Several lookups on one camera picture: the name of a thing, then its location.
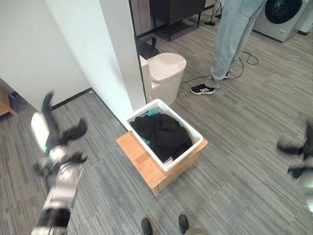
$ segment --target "dark clothes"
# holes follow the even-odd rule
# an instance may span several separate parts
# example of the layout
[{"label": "dark clothes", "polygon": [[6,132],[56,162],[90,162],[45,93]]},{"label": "dark clothes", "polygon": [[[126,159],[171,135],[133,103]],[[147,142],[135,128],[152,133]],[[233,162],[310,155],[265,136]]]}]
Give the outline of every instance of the dark clothes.
[{"label": "dark clothes", "polygon": [[151,142],[150,148],[162,162],[170,157],[175,160],[192,146],[186,129],[167,114],[136,117],[130,125]]}]

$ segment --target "power cord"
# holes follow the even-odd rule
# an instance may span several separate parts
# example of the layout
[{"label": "power cord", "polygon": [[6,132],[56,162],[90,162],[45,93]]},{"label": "power cord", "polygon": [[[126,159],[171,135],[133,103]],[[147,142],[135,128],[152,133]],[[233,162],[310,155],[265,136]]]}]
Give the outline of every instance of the power cord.
[{"label": "power cord", "polygon": [[[254,55],[252,55],[250,52],[242,51],[242,53],[245,53],[245,54],[248,54],[248,55],[249,55],[248,58],[247,58],[247,60],[246,60],[246,62],[247,62],[248,64],[250,64],[250,65],[257,65],[257,64],[259,63],[258,58],[256,58],[256,57],[255,57]],[[256,62],[255,62],[255,63],[250,62],[250,61],[249,61],[250,57],[253,57]],[[245,70],[245,65],[244,65],[244,63],[243,63],[243,61],[242,61],[242,59],[241,59],[240,57],[239,57],[239,60],[240,60],[240,62],[241,62],[241,64],[242,64],[242,66],[243,66],[243,69],[241,70],[241,73],[240,73],[237,77],[227,78],[227,80],[237,79],[237,78],[241,77],[241,75],[243,75],[244,70]],[[193,78],[193,79],[188,80],[188,81],[182,81],[182,83],[191,82],[191,81],[194,81],[194,80],[196,80],[196,79],[204,78],[204,77],[208,77],[208,76],[209,76],[209,75],[196,77],[196,78]]]}]

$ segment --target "dark cabinet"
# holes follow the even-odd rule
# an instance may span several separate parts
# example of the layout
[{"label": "dark cabinet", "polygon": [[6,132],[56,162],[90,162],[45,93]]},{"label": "dark cabinet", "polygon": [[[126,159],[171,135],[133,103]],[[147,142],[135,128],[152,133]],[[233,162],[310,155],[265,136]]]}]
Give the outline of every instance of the dark cabinet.
[{"label": "dark cabinet", "polygon": [[169,25],[169,41],[171,40],[171,25],[183,19],[198,14],[198,25],[201,12],[204,10],[205,0],[150,0],[150,15]]}]

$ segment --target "laundry basket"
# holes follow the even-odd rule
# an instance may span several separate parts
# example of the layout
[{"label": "laundry basket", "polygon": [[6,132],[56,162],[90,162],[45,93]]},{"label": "laundry basket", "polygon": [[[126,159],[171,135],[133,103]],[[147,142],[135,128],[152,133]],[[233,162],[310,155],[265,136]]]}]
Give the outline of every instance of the laundry basket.
[{"label": "laundry basket", "polygon": [[173,117],[175,120],[177,120],[181,126],[183,126],[186,131],[189,134],[189,137],[192,141],[192,146],[185,151],[183,154],[181,154],[178,158],[176,158],[173,162],[170,164],[164,164],[152,151],[152,149],[142,140],[142,138],[139,136],[139,134],[131,128],[131,131],[133,132],[134,136],[138,139],[140,144],[147,150],[147,152],[152,156],[152,158],[159,164],[159,166],[164,171],[169,171],[172,169],[176,164],[178,164],[181,160],[183,160],[185,157],[187,157],[202,141],[203,137],[202,135],[196,131],[192,126],[190,126],[184,119],[182,119],[177,113],[175,113],[170,107],[168,107],[162,100],[155,99],[151,101],[150,103],[146,104],[145,106],[141,107],[137,111],[133,112],[131,117],[127,119],[127,122],[130,123],[131,121],[134,121],[136,117],[143,117],[147,114],[147,112],[151,109],[159,110],[162,114],[168,114],[169,116]]}]

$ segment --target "black sneaker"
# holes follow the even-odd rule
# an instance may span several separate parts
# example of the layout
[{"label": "black sneaker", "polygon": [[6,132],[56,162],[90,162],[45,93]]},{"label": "black sneaker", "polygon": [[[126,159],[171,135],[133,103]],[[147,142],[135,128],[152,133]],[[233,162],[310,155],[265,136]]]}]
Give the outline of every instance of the black sneaker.
[{"label": "black sneaker", "polygon": [[178,218],[178,223],[179,223],[179,229],[181,232],[181,235],[184,235],[185,232],[189,229],[189,223],[188,219],[184,214],[181,214]]},{"label": "black sneaker", "polygon": [[215,89],[201,84],[190,88],[190,92],[193,94],[213,94],[215,92]]},{"label": "black sneaker", "polygon": [[227,79],[227,78],[228,78],[228,73],[229,73],[229,72],[226,73],[226,75],[224,76],[223,79]]},{"label": "black sneaker", "polygon": [[152,235],[153,234],[150,221],[147,218],[142,219],[141,229],[142,229],[143,235]]}]

